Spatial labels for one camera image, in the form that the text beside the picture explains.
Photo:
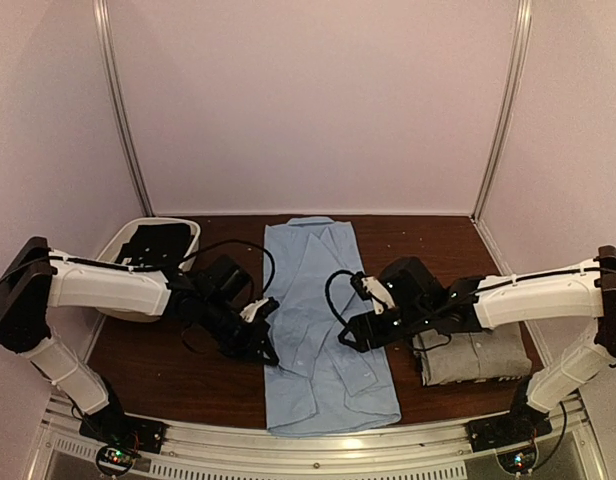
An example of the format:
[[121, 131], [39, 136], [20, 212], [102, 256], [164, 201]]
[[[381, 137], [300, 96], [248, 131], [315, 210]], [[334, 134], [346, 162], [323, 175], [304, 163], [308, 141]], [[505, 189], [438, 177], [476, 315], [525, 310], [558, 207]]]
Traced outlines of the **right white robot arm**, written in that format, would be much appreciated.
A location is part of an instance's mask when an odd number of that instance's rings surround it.
[[360, 353], [433, 330], [493, 331], [504, 325], [586, 317], [585, 331], [560, 359], [519, 385], [501, 419], [507, 440], [523, 440], [564, 397], [616, 365], [616, 247], [572, 266], [509, 276], [459, 278], [443, 286], [417, 257], [400, 258], [379, 277], [358, 272], [351, 285], [372, 304], [341, 322], [341, 344]]

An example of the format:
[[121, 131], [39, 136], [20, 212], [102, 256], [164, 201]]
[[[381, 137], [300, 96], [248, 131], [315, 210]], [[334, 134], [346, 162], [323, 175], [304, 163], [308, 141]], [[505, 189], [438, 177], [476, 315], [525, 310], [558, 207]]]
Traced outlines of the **light blue shirt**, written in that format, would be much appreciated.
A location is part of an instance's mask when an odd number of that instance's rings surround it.
[[369, 307], [336, 271], [363, 264], [349, 222], [328, 217], [295, 218], [268, 225], [264, 246], [273, 258], [264, 273], [280, 307], [270, 337], [279, 357], [264, 370], [266, 428], [282, 437], [313, 437], [384, 427], [401, 409], [383, 349], [359, 353], [342, 345], [338, 315]]

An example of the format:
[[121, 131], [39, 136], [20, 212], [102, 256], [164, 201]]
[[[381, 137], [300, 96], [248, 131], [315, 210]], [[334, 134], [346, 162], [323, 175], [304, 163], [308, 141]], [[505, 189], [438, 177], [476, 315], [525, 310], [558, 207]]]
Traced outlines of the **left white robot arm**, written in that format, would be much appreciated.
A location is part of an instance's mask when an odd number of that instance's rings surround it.
[[0, 277], [0, 346], [30, 362], [111, 444], [131, 436], [131, 421], [112, 386], [54, 331], [51, 310], [105, 310], [150, 321], [174, 317], [202, 327], [228, 358], [277, 365], [268, 319], [278, 302], [263, 295], [235, 306], [252, 279], [228, 256], [197, 272], [180, 265], [75, 257], [33, 237]]

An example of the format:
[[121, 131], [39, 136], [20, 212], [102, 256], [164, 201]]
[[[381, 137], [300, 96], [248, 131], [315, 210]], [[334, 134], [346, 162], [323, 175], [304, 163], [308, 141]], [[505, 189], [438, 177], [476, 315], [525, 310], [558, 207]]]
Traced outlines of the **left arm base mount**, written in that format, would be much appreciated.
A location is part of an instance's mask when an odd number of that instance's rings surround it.
[[111, 401], [95, 413], [84, 413], [79, 427], [82, 436], [128, 453], [159, 454], [165, 431], [164, 422], [128, 415], [116, 401]]

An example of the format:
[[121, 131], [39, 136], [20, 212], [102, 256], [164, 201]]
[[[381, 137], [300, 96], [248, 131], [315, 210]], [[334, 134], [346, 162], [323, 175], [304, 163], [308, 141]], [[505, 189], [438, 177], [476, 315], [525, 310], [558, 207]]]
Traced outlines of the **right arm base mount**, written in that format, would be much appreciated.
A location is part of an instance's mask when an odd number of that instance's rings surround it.
[[466, 429], [474, 452], [531, 443], [552, 432], [549, 414], [528, 404], [526, 394], [516, 393], [507, 413], [469, 421]]

